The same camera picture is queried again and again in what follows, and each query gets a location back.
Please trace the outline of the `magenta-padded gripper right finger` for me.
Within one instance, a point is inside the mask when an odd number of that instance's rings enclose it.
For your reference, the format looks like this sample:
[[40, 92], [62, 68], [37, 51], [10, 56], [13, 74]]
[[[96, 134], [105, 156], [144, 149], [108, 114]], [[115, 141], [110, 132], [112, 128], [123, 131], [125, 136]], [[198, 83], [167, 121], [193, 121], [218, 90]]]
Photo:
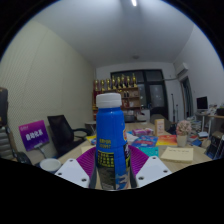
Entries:
[[134, 146], [130, 146], [129, 149], [132, 188], [144, 187], [171, 174], [171, 171], [158, 156], [148, 156]]

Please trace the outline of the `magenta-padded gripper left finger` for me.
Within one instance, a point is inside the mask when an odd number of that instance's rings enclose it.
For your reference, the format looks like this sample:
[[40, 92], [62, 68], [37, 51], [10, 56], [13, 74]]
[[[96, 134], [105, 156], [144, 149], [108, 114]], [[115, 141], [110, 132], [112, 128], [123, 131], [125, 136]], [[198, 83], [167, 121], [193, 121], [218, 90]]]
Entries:
[[77, 159], [69, 158], [55, 175], [78, 186], [94, 189], [97, 182], [95, 154], [96, 148], [92, 147]]

